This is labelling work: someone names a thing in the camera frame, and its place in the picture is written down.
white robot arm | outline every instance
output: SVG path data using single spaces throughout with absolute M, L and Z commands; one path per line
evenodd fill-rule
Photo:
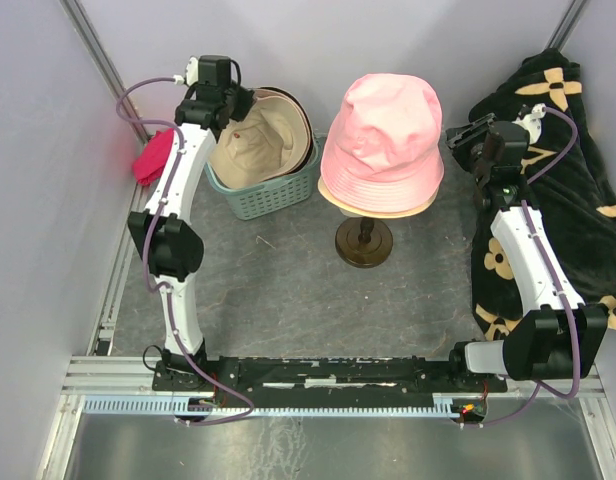
M 145 210 L 131 212 L 128 217 L 137 250 L 159 287 L 167 332 L 162 362 L 169 370 L 192 372 L 184 353 L 200 367 L 206 361 L 195 302 L 195 279 L 204 246 L 190 227 L 190 209 L 221 131 L 231 119 L 243 120 L 254 102 L 254 92 L 241 87 L 238 66 L 237 82 L 232 80 L 233 65 L 236 63 L 228 57 L 193 57 L 185 80 L 175 77 L 176 83 L 189 87 L 175 112 L 183 144 L 175 135 L 163 175 Z M 144 247 L 147 258 L 143 258 Z
M 521 159 L 539 139 L 545 111 L 543 104 L 524 108 L 515 122 L 496 121 L 490 114 L 448 131 L 453 156 L 473 173 L 475 204 L 508 257 L 523 308 L 522 320 L 504 340 L 456 346 L 456 356 L 473 373 L 515 380 L 569 378 L 577 357 L 574 334 L 585 377 L 606 331 L 603 311 L 586 306 L 564 274 L 521 173 Z

basket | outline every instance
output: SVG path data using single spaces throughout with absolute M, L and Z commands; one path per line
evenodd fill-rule
M 323 139 L 314 139 L 313 144 L 311 158 L 299 172 L 233 190 L 224 186 L 210 164 L 206 164 L 208 180 L 212 188 L 226 198 L 237 218 L 252 220 L 302 202 L 312 195 L 319 180 Z

pink fabric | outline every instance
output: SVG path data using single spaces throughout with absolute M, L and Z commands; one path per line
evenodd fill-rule
M 371 74 L 348 89 L 330 127 L 321 175 L 339 201 L 397 213 L 426 203 L 444 175 L 441 105 L 409 75 Z
M 174 138 L 175 131 L 170 128 L 163 132 L 157 132 L 150 139 L 139 158 L 132 164 L 132 172 L 140 185 L 150 185 L 161 177 L 170 156 Z

black blanket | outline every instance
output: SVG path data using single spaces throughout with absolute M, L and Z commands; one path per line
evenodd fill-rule
M 616 329 L 616 196 L 588 132 L 580 72 L 579 64 L 557 50 L 527 58 L 508 81 L 470 111 L 469 119 L 494 112 L 500 120 L 513 121 L 523 105 L 537 103 L 560 109 L 574 119 L 579 129 L 577 142 L 531 188 L 565 274 L 586 303 L 606 306 L 608 326 Z M 525 175 L 530 177 L 548 164 L 570 137 L 566 122 L 546 114 L 539 141 L 529 147 L 522 161 Z M 492 217 L 480 214 L 471 258 L 473 314 L 488 340 L 507 335 L 522 316 L 514 275 L 492 236 L 491 221 Z

gray carpet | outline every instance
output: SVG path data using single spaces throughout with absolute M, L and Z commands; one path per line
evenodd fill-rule
M 470 176 L 442 148 L 446 174 L 423 213 L 390 220 L 391 256 L 360 270 L 337 255 L 345 219 L 318 192 L 303 203 L 238 220 L 206 177 L 192 227 L 206 254 L 197 277 L 198 320 L 209 355 L 440 358 L 481 338 L 470 314 Z M 158 295 L 146 291 L 137 255 L 119 311 L 114 355 L 163 344 Z

